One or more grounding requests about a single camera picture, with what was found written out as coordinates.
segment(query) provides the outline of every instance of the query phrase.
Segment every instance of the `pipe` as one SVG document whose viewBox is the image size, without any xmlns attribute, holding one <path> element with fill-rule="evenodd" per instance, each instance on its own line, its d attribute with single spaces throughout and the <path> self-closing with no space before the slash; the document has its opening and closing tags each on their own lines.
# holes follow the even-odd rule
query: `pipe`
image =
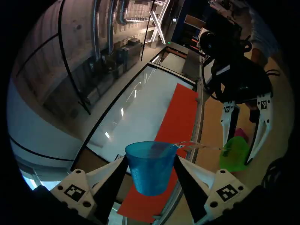
<svg viewBox="0 0 300 225">
<path fill-rule="evenodd" d="M 114 50 L 114 16 L 116 12 L 117 0 L 111 0 L 108 8 L 107 17 L 107 43 L 108 43 L 108 55 L 111 55 Z"/>
<path fill-rule="evenodd" d="M 163 1 L 154 0 L 154 4 L 157 6 L 163 6 Z M 127 18 L 127 11 L 128 11 L 128 5 L 129 0 L 120 0 L 120 5 L 118 9 L 118 23 L 122 25 L 126 24 L 132 24 L 132 23 L 142 23 L 142 22 L 148 22 L 149 17 L 148 16 L 140 16 L 140 17 L 132 17 Z"/>
<path fill-rule="evenodd" d="M 99 7 L 100 7 L 100 0 L 94 0 L 93 8 L 92 8 L 92 20 L 91 20 L 91 31 L 92 31 L 92 41 L 94 47 L 94 54 L 95 54 L 95 61 L 100 59 L 100 47 L 99 47 Z"/>
</svg>

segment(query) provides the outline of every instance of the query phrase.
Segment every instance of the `red mat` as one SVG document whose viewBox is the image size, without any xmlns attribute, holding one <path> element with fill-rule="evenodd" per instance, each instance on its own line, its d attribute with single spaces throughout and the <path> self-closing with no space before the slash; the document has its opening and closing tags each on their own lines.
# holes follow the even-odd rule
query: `red mat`
<svg viewBox="0 0 300 225">
<path fill-rule="evenodd" d="M 168 110 L 156 135 L 155 141 L 178 143 L 190 141 L 193 133 L 198 94 L 187 87 L 177 84 Z M 178 149 L 177 154 L 183 158 L 186 152 Z M 178 178 L 174 168 L 164 193 L 158 196 L 145 196 L 137 192 L 133 185 L 118 210 L 123 216 L 152 223 L 153 215 L 159 215 L 167 203 Z"/>
</svg>

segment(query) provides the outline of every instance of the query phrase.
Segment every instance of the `cable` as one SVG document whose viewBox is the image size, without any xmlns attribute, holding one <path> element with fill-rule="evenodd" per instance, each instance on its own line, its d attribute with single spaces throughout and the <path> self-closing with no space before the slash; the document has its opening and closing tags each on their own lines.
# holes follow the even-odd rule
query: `cable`
<svg viewBox="0 0 300 225">
<path fill-rule="evenodd" d="M 283 158 L 274 160 L 267 168 L 264 178 L 261 181 L 261 185 L 267 189 L 272 188 L 281 174 L 283 165 Z"/>
<path fill-rule="evenodd" d="M 217 100 L 218 101 L 218 99 L 216 98 L 216 97 L 214 97 L 213 95 L 212 95 L 212 92 L 209 90 L 209 88 L 208 88 L 208 86 L 207 86 L 207 84 L 206 84 L 206 82 L 205 82 L 205 77 L 204 77 L 204 67 L 206 67 L 209 63 L 211 63 L 212 62 L 212 58 L 211 57 L 208 57 L 206 60 L 205 60 L 205 62 L 202 64 L 202 80 L 203 80 L 203 85 L 204 85 L 204 88 L 206 89 L 206 91 L 208 92 L 208 94 L 214 99 L 214 100 Z"/>
<path fill-rule="evenodd" d="M 280 72 L 277 69 L 269 69 L 266 71 L 266 74 L 268 76 L 270 76 L 270 75 L 274 75 L 274 76 L 278 76 L 278 77 L 280 76 Z"/>
</svg>

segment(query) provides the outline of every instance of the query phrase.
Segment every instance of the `light fixture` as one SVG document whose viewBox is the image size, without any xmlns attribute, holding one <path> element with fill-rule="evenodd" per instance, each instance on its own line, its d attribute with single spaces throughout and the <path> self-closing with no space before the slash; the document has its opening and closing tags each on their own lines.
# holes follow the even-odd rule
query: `light fixture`
<svg viewBox="0 0 300 225">
<path fill-rule="evenodd" d="M 163 45 L 165 45 L 166 41 L 165 41 L 164 35 L 162 34 L 162 29 L 161 29 L 161 26 L 160 26 L 160 24 L 158 22 L 158 19 L 157 19 L 156 15 L 155 15 L 155 12 L 151 11 L 149 13 L 150 13 L 150 15 L 151 15 L 151 17 L 153 19 L 153 22 L 154 22 L 156 28 L 157 28 L 158 34 L 160 36 L 160 39 L 162 40 Z"/>
<path fill-rule="evenodd" d="M 160 13 L 160 15 L 159 15 L 159 17 L 158 17 L 159 25 L 160 25 L 161 22 L 162 22 L 162 19 L 163 19 L 163 17 L 164 17 L 164 14 L 165 14 L 165 12 L 166 12 L 166 10 L 167 10 L 167 7 L 168 7 L 169 3 L 170 3 L 170 0 L 166 0 L 166 1 L 165 1 L 165 4 L 164 4 L 163 7 L 162 7 L 162 11 L 161 11 L 161 13 Z M 151 37 L 151 41 L 152 41 L 152 42 L 154 42 L 154 40 L 156 39 L 156 37 L 157 37 L 157 32 L 158 32 L 158 28 L 156 27 L 156 28 L 154 29 L 153 34 L 152 34 L 152 37 Z"/>
<path fill-rule="evenodd" d="M 36 185 L 35 181 L 30 179 L 31 184 L 33 185 L 34 188 L 37 188 L 38 186 Z"/>
<path fill-rule="evenodd" d="M 158 59 L 159 55 L 155 57 L 151 62 L 154 63 Z"/>
</svg>

